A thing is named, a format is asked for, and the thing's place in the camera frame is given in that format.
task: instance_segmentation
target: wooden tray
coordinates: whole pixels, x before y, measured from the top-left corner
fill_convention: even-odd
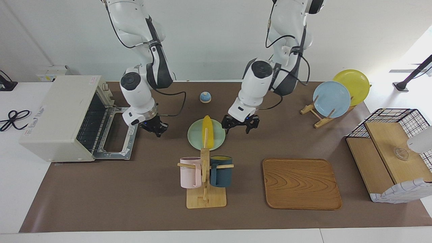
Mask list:
[[[323,159],[265,159],[267,204],[277,209],[337,210],[342,207],[333,169]]]

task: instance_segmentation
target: wooden mug stand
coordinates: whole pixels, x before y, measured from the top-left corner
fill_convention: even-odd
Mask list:
[[[192,208],[217,208],[226,206],[225,187],[210,185],[210,149],[207,148],[207,135],[205,131],[204,148],[201,149],[201,178],[203,185],[199,188],[187,189],[186,207]],[[177,166],[195,169],[195,165],[178,163]],[[233,168],[234,165],[218,165],[217,169]]]
[[[318,117],[318,119],[320,119],[317,123],[314,124],[314,127],[315,127],[315,128],[320,128],[320,127],[324,126],[325,124],[327,124],[327,123],[331,122],[332,120],[334,120],[335,118],[330,118],[330,116],[331,116],[331,115],[333,114],[333,112],[336,110],[336,109],[333,109],[333,110],[330,112],[330,114],[328,114],[328,116],[322,118],[320,115],[318,115],[318,113],[316,113],[316,112],[314,111],[314,109],[315,109],[315,102],[317,101],[318,97],[319,97],[319,96],[315,97],[315,99],[314,99],[314,101],[312,102],[312,104],[305,106],[305,107],[300,111],[300,113],[301,113],[302,115],[304,115],[304,114],[306,114],[306,113],[308,113],[308,112],[312,112],[312,114],[314,114],[316,117]],[[352,109],[354,109],[355,107],[356,107],[356,106],[350,106],[350,107],[348,108],[348,111],[347,111],[347,112],[350,112],[350,111],[351,111]]]

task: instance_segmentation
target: mug handle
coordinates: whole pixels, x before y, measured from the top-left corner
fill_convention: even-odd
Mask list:
[[[213,163],[212,164],[212,177],[210,178],[210,180],[212,180],[212,181],[214,181],[215,182],[215,185],[218,185],[217,184],[217,181],[216,181],[216,171],[217,171],[217,166],[218,166],[219,164],[218,163]]]
[[[201,165],[200,164],[194,164],[195,165],[195,183],[194,186],[197,186],[197,182],[201,181]]]

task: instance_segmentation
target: pink mug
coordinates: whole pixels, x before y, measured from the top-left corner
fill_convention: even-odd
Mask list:
[[[180,167],[180,186],[183,188],[201,187],[201,158],[184,157],[180,163],[195,165],[195,169]]]

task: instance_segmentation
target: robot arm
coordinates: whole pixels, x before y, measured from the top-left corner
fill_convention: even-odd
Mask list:
[[[312,44],[311,35],[306,31],[307,13],[318,13],[324,2],[273,0],[267,30],[270,46],[274,49],[273,59],[253,59],[248,63],[238,97],[222,121],[223,128],[229,131],[235,126],[245,125],[246,133],[249,133],[258,127],[259,117],[255,112],[268,90],[280,96],[293,92],[298,80],[301,55]]]
[[[161,44],[165,36],[147,13],[143,0],[102,1],[119,41],[136,52],[141,61],[141,65],[128,68],[121,79],[121,91],[130,104],[123,119],[128,125],[140,123],[160,137],[168,124],[160,121],[150,90],[167,88],[173,82]]]

